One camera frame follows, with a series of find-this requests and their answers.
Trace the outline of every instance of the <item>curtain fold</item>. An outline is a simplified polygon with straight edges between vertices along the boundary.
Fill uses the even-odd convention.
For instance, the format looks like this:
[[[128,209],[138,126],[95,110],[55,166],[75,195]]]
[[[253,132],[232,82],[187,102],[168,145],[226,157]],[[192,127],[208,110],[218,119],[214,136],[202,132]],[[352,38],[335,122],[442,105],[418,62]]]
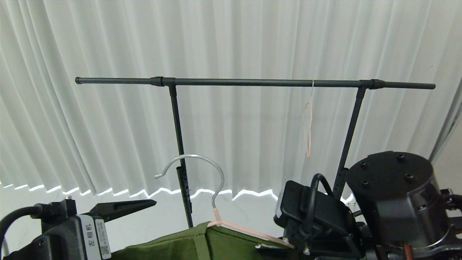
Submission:
[[[0,181],[178,189],[175,167],[154,179],[178,154],[168,89],[76,76],[435,83],[367,91],[346,166],[384,150],[428,158],[462,77],[461,12],[459,1],[0,2]],[[177,89],[185,152],[218,162],[225,189],[278,194],[315,173],[333,184],[355,89],[313,90],[310,158],[309,86]],[[218,186],[212,166],[186,165],[192,194]]]

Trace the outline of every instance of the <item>pink hanger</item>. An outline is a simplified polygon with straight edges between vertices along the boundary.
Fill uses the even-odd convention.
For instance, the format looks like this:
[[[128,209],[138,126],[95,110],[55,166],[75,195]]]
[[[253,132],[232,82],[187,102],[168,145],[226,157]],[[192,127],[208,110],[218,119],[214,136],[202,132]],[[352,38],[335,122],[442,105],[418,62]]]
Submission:
[[[215,198],[217,197],[218,193],[223,189],[223,186],[225,186],[225,174],[223,173],[223,170],[221,169],[221,167],[214,161],[208,159],[207,157],[204,157],[202,155],[180,155],[176,158],[174,158],[172,161],[170,161],[164,168],[163,172],[161,174],[157,174],[154,176],[155,179],[158,179],[162,176],[164,176],[166,173],[167,173],[167,170],[170,168],[170,166],[176,162],[177,160],[180,160],[180,159],[184,159],[184,158],[197,158],[197,159],[201,159],[201,160],[204,160],[210,164],[212,164],[220,173],[220,177],[221,177],[221,183],[220,183],[220,186],[218,188],[218,190],[215,191],[215,193],[213,194],[212,196],[212,208],[213,208],[213,213],[215,215],[215,221],[213,222],[210,222],[207,227],[211,227],[211,226],[221,226],[221,225],[224,225],[224,226],[227,226],[231,229],[234,229],[236,231],[240,231],[242,233],[246,233],[248,235],[252,235],[252,236],[255,236],[255,237],[259,237],[261,239],[265,239],[265,240],[268,240],[268,241],[273,241],[275,243],[279,243],[281,245],[284,245],[284,246],[287,246],[287,247],[290,247],[290,248],[295,248],[293,245],[289,244],[288,242],[285,242],[283,241],[282,239],[280,238],[277,238],[277,237],[273,237],[273,236],[270,236],[270,235],[266,235],[266,234],[262,234],[262,233],[259,233],[259,232],[256,232],[256,231],[253,231],[253,230],[250,230],[250,229],[246,229],[246,228],[243,228],[243,227],[240,227],[240,226],[237,226],[233,223],[230,223],[230,222],[227,222],[225,220],[222,220],[221,217],[220,217],[220,214],[218,213],[218,209],[217,207],[215,206]]]

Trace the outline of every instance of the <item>green shirt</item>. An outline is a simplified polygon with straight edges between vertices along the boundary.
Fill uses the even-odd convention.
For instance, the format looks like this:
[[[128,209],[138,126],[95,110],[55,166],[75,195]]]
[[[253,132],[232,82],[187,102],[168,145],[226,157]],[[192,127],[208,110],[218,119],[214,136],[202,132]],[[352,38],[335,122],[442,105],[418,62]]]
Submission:
[[[126,247],[112,254],[111,260],[262,260],[258,244],[283,245],[207,223],[160,237],[151,242]]]

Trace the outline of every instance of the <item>black clothes rack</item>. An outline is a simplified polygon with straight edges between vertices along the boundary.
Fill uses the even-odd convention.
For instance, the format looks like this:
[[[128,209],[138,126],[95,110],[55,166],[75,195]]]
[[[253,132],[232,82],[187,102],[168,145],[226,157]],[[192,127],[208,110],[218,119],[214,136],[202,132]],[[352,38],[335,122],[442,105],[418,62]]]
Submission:
[[[182,79],[169,77],[142,78],[80,78],[76,77],[77,84],[142,84],[158,87],[168,87],[175,123],[176,142],[178,153],[184,154],[183,139],[181,135],[180,114],[178,111],[178,100],[176,98],[177,86],[258,86],[258,87],[350,87],[357,88],[356,101],[346,133],[345,144],[343,145],[340,163],[335,177],[333,193],[336,199],[340,199],[345,187],[345,163],[353,138],[354,128],[358,120],[359,110],[363,102],[366,89],[379,88],[410,88],[410,89],[434,89],[435,84],[407,83],[407,82],[386,82],[383,80],[255,80],[255,79]],[[193,227],[192,204],[189,194],[188,175],[184,159],[180,160],[180,166],[176,168],[180,182],[181,195],[183,198],[184,210],[188,226]]]

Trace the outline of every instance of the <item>black cylindrical motor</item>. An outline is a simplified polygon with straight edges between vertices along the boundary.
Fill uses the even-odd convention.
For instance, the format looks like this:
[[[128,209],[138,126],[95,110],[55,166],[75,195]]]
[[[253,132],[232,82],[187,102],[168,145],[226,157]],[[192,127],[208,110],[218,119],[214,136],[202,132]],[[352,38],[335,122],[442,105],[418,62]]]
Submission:
[[[427,256],[449,230],[432,164],[403,152],[369,155],[347,171],[350,186],[373,237],[391,251],[409,244]]]

